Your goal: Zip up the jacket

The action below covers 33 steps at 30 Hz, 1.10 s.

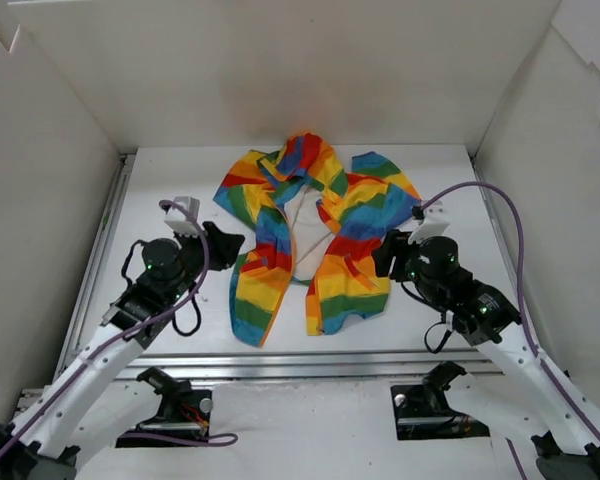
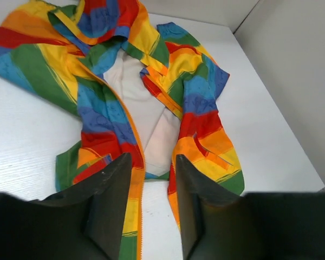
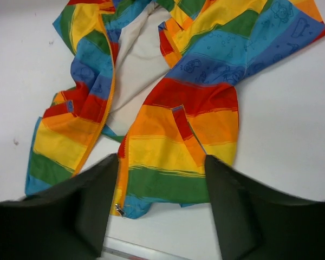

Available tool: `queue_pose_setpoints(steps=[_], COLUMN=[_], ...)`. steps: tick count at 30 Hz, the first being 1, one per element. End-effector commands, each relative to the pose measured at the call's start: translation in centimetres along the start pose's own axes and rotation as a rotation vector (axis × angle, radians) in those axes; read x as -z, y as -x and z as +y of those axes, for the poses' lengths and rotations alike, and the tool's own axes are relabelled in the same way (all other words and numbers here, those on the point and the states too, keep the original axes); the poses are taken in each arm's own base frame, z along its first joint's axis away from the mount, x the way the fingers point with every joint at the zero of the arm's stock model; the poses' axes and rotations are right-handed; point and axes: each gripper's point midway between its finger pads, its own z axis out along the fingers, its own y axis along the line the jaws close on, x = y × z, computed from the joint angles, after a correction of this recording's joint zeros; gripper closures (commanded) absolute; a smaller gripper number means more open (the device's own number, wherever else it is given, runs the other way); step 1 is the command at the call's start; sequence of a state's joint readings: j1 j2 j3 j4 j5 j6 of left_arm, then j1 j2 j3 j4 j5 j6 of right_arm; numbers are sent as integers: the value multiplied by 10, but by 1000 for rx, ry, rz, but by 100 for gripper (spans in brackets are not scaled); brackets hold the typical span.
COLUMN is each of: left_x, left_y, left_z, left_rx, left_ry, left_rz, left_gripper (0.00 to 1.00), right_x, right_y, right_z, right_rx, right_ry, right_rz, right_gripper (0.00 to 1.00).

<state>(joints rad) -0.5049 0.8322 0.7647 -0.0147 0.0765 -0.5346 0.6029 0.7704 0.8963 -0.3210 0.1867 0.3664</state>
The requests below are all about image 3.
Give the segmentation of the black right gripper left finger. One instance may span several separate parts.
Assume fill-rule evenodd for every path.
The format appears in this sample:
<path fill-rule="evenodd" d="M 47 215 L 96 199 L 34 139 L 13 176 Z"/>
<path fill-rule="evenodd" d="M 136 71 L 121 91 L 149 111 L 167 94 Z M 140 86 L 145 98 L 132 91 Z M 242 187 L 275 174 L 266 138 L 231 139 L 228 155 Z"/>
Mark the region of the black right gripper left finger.
<path fill-rule="evenodd" d="M 118 158 L 17 201 L 0 202 L 0 259 L 97 259 L 114 196 Z"/>

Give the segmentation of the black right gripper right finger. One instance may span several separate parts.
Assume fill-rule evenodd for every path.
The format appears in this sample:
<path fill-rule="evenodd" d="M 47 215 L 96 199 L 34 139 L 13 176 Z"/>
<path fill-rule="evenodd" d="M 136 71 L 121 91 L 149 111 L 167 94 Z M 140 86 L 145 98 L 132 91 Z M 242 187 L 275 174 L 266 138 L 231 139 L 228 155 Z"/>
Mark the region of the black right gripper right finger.
<path fill-rule="evenodd" d="M 222 259 L 325 259 L 325 201 L 292 196 L 205 157 Z"/>

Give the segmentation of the silver zipper slider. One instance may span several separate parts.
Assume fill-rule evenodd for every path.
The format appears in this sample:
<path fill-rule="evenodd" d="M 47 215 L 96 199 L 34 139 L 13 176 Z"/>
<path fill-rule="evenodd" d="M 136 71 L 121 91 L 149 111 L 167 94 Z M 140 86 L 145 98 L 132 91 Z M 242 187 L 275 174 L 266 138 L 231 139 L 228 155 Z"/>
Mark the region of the silver zipper slider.
<path fill-rule="evenodd" d="M 117 212 L 121 217 L 124 217 L 124 216 L 125 216 L 125 212 L 124 212 L 124 210 L 121 208 L 120 204 L 115 204 L 115 210 L 116 210 L 116 212 Z"/>

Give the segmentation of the rainbow striped zip jacket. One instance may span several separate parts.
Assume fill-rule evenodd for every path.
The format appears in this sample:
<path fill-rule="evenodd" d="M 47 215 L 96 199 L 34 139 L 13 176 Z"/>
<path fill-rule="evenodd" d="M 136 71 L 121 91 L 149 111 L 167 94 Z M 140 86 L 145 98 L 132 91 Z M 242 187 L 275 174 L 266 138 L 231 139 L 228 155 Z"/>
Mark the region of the rainbow striped zip jacket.
<path fill-rule="evenodd" d="M 232 164 L 235 86 L 325 36 L 314 1 L 69 1 L 54 28 L 73 88 L 35 126 L 25 193 L 78 175 L 100 135 L 120 143 L 111 214 L 207 203 L 204 157 Z"/>

